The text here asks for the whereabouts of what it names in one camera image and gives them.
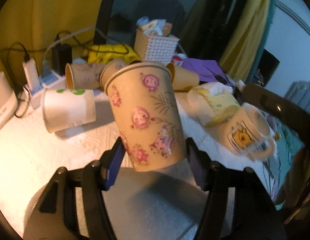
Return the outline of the white power strip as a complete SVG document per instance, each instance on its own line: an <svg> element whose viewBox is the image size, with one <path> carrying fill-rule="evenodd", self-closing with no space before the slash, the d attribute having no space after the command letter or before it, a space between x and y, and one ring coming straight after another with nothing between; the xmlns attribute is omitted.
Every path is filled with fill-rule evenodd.
<svg viewBox="0 0 310 240"><path fill-rule="evenodd" d="M65 89L65 75L60 76L54 70L46 77L39 76L40 85L33 90L29 85L24 86L24 91L27 96L30 96L30 105L33 109L37 109L41 105L41 95L45 89Z"/></svg>

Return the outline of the brown lying paper cup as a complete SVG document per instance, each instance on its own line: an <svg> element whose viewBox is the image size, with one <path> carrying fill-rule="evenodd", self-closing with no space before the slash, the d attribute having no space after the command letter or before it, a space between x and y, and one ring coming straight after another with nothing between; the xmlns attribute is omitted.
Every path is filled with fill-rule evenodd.
<svg viewBox="0 0 310 240"><path fill-rule="evenodd" d="M175 91L189 91L199 85L199 75L181 66L168 63L171 72L171 84Z"/></svg>
<svg viewBox="0 0 310 240"><path fill-rule="evenodd" d="M120 69L126 67L127 64L122 59L114 59L109 64L107 64L100 75L100 85L103 88L108 81L108 79L115 74Z"/></svg>
<svg viewBox="0 0 310 240"><path fill-rule="evenodd" d="M66 64L65 81L68 89L98 89L104 63Z"/></svg>

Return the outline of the white plastic lattice basket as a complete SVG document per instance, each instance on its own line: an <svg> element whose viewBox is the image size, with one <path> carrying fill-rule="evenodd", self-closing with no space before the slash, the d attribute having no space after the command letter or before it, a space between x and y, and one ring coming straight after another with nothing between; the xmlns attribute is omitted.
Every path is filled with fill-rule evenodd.
<svg viewBox="0 0 310 240"><path fill-rule="evenodd" d="M169 35L145 35L141 30L136 31L134 50L143 61L161 62L166 65L171 62L179 38Z"/></svg>

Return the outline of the white desk lamp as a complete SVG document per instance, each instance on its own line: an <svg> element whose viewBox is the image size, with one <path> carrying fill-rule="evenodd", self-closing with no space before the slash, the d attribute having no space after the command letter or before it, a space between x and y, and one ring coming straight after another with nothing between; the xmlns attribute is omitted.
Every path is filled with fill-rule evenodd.
<svg viewBox="0 0 310 240"><path fill-rule="evenodd" d="M4 72L0 72L0 129L14 115L18 106L15 92Z"/></svg>

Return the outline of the white air conditioner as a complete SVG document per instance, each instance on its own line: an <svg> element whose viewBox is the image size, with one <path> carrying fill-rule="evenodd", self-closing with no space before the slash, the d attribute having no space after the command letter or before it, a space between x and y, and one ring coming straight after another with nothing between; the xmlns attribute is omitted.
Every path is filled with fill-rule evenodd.
<svg viewBox="0 0 310 240"><path fill-rule="evenodd" d="M303 0L276 0L276 5L310 36L310 10Z"/></svg>

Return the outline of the yellow curtain right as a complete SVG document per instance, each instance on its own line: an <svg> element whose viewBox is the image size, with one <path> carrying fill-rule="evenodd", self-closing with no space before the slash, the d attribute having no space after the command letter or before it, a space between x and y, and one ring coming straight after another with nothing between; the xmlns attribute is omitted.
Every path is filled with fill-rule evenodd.
<svg viewBox="0 0 310 240"><path fill-rule="evenodd" d="M235 80L246 81L266 27L271 0L247 0L219 64Z"/></svg>

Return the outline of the yellow curtain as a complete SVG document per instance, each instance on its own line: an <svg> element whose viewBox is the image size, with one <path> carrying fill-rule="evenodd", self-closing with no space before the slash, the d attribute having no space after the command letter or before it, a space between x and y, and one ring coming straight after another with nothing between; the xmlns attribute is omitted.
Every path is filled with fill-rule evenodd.
<svg viewBox="0 0 310 240"><path fill-rule="evenodd" d="M0 72L25 84L23 48L41 68L45 50L62 30L96 24L102 0L0 0Z"/></svg>
<svg viewBox="0 0 310 240"><path fill-rule="evenodd" d="M219 64L235 80L246 81L266 27L271 0L247 0Z"/></svg>

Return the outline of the yellow tissue pack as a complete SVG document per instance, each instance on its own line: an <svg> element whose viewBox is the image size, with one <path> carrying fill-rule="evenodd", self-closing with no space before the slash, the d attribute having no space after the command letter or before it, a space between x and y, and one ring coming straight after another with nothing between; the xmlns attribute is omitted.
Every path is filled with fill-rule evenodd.
<svg viewBox="0 0 310 240"><path fill-rule="evenodd" d="M186 97L192 111L204 127L229 120L240 108L233 96L233 88L220 82L196 86Z"/></svg>

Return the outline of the round grey placemat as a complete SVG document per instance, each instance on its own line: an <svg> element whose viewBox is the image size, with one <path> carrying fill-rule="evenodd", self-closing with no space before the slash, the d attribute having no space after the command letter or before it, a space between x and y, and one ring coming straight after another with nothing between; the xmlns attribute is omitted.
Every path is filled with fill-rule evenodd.
<svg viewBox="0 0 310 240"><path fill-rule="evenodd" d="M208 195L160 172L60 167L31 204L24 239L194 239Z"/></svg>

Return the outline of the brown pig-print paper cup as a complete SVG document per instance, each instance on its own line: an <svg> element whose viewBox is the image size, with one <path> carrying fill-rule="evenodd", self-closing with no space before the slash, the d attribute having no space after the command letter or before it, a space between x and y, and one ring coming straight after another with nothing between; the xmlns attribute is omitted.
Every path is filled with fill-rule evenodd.
<svg viewBox="0 0 310 240"><path fill-rule="evenodd" d="M122 68L105 84L115 122L137 172L174 165L186 158L186 145L171 72L161 63Z"/></svg>

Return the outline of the black power adapter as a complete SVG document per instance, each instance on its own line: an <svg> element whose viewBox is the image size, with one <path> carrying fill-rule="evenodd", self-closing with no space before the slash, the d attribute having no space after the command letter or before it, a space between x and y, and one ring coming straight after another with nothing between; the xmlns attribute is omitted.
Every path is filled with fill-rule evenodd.
<svg viewBox="0 0 310 240"><path fill-rule="evenodd" d="M52 48L52 68L60 76L65 75L66 64L72 64L72 48L69 44L56 44Z"/></svg>

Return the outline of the purple cloth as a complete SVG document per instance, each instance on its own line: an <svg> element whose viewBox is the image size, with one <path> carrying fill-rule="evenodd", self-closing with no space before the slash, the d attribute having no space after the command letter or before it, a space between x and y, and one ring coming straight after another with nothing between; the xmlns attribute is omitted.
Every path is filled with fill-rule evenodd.
<svg viewBox="0 0 310 240"><path fill-rule="evenodd" d="M182 62L178 64L184 69L199 75L199 84L209 82L220 82L226 86L233 87L232 79L228 77L226 72L218 65L215 60L200 60L193 58L182 59Z"/></svg>

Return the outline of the white phone charger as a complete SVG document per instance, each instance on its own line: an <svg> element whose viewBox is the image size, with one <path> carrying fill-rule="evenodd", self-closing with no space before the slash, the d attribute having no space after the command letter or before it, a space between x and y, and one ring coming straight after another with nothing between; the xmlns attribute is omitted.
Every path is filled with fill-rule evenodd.
<svg viewBox="0 0 310 240"><path fill-rule="evenodd" d="M24 73L30 90L36 90L40 86L36 62L33 58L26 55L22 66L24 68Z"/></svg>

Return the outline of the yellow curtain left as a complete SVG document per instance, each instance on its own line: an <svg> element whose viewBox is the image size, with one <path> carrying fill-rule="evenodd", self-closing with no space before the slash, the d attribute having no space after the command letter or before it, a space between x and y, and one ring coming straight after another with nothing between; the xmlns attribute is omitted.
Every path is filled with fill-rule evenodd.
<svg viewBox="0 0 310 240"><path fill-rule="evenodd" d="M0 72L25 84L23 48L41 68L45 50L62 30L96 24L102 0L0 0Z"/></svg>

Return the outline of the cream cartoon bear mug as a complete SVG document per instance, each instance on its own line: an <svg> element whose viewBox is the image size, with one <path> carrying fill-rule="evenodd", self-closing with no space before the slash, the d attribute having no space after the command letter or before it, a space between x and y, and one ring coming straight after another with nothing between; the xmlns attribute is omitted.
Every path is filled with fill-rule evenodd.
<svg viewBox="0 0 310 240"><path fill-rule="evenodd" d="M277 151L271 128L263 114L243 103L222 129L222 144L238 156L264 161Z"/></svg>

